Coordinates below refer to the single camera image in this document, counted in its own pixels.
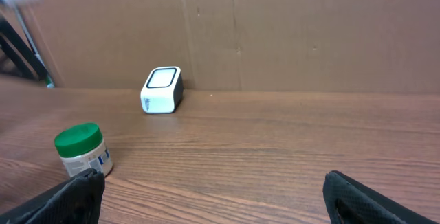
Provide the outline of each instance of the white cube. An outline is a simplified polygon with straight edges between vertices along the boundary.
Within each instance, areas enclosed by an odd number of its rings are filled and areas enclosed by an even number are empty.
[[[140,102],[146,113],[172,113],[182,100],[184,84],[179,67],[158,67],[146,79]]]

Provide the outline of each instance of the small bottle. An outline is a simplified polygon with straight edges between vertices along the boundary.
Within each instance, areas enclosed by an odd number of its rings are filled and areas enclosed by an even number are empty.
[[[99,126],[84,123],[73,126],[55,137],[55,147],[70,177],[93,168],[107,176],[113,168]]]

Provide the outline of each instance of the table surface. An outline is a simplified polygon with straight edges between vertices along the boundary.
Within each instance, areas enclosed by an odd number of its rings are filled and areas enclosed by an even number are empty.
[[[0,94],[0,212],[68,179],[53,139],[96,122],[115,164],[101,223],[328,223],[330,170],[440,222],[440,96],[185,91],[147,115],[138,90]]]

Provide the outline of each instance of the brown wall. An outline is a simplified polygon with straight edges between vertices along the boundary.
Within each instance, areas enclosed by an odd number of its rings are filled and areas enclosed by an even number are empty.
[[[62,87],[440,93],[439,0],[41,0],[27,20]]]

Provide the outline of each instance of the jar lid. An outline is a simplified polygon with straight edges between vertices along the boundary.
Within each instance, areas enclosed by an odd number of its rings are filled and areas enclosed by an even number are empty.
[[[55,137],[55,147],[61,157],[84,155],[99,146],[102,133],[95,123],[75,125]]]

